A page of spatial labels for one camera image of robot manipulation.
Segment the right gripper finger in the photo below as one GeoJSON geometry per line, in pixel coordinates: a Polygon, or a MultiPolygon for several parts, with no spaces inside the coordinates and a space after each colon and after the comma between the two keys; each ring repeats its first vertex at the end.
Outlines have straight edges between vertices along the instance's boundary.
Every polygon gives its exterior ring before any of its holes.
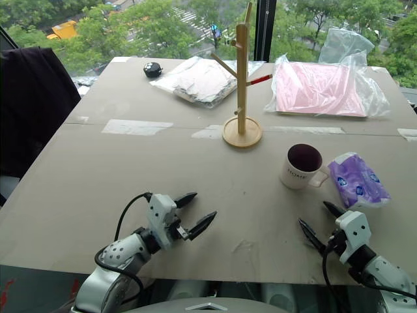
{"type": "Polygon", "coordinates": [[[323,204],[328,209],[328,211],[336,218],[341,217],[345,213],[345,209],[338,207],[337,205],[329,201],[323,201],[323,204]]]}
{"type": "Polygon", "coordinates": [[[319,252],[319,254],[323,254],[323,252],[326,250],[326,245],[319,240],[314,230],[301,218],[298,219],[298,223],[300,224],[302,232],[308,241],[319,252]]]}

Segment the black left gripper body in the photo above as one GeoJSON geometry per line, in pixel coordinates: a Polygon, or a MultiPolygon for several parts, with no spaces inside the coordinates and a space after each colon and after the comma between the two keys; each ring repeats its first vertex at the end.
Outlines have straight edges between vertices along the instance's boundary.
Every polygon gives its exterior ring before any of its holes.
{"type": "Polygon", "coordinates": [[[176,241],[182,239],[184,241],[190,238],[190,232],[183,228],[181,225],[181,219],[176,214],[176,210],[172,210],[167,220],[167,238],[170,241],[176,241]]]}

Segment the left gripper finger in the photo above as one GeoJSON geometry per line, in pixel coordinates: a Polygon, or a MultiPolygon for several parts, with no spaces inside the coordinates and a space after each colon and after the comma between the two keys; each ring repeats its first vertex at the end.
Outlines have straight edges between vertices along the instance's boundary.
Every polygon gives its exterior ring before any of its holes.
{"type": "Polygon", "coordinates": [[[188,239],[193,241],[196,237],[201,235],[211,224],[217,215],[217,211],[213,211],[208,215],[204,216],[189,232],[188,239]]]}
{"type": "Polygon", "coordinates": [[[197,196],[196,192],[186,193],[174,200],[177,209],[182,209],[191,203],[191,201],[197,196]]]}

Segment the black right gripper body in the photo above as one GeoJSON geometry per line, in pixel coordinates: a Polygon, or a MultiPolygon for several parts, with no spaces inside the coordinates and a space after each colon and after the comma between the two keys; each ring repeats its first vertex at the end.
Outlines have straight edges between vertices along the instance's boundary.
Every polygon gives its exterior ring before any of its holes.
{"type": "Polygon", "coordinates": [[[324,255],[328,257],[332,252],[338,257],[343,254],[343,231],[341,229],[336,229],[332,232],[325,248],[324,255]]]}

